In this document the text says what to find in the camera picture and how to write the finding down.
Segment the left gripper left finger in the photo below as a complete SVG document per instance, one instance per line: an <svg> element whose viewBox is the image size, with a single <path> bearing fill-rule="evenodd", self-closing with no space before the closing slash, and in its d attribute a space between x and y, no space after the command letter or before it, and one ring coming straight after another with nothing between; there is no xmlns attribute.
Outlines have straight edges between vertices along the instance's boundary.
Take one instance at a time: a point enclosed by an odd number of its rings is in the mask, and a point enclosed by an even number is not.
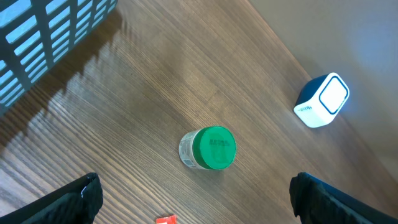
<svg viewBox="0 0 398 224"><path fill-rule="evenodd" d="M93 223L102 205L100 177L90 172L1 217L1 223Z"/></svg>

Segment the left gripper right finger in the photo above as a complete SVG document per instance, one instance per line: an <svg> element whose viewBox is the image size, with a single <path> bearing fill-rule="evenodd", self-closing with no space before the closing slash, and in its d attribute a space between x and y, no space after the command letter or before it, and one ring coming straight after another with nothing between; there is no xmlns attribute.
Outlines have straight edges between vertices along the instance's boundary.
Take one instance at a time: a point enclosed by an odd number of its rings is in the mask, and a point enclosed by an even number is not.
<svg viewBox="0 0 398 224"><path fill-rule="evenodd" d="M302 223L391 223L397 219L376 210L306 172L289 186L294 215Z"/></svg>

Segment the green lid spice jar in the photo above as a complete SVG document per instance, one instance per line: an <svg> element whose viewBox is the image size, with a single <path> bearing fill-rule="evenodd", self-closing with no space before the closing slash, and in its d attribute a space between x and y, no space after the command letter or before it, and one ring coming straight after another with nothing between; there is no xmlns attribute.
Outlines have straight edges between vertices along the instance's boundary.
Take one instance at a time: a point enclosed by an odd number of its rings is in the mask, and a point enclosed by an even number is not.
<svg viewBox="0 0 398 224"><path fill-rule="evenodd" d="M223 170L235 160L236 140L230 130L223 126L209 126L184 135L178 153L189 168Z"/></svg>

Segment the grey plastic mesh basket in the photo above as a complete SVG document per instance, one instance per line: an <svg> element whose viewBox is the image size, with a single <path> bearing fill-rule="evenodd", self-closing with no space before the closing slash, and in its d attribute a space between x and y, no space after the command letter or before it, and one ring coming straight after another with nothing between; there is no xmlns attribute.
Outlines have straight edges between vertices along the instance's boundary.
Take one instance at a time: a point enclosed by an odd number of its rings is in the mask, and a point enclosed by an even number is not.
<svg viewBox="0 0 398 224"><path fill-rule="evenodd" d="M1 113L75 48L118 0L1 0Z"/></svg>

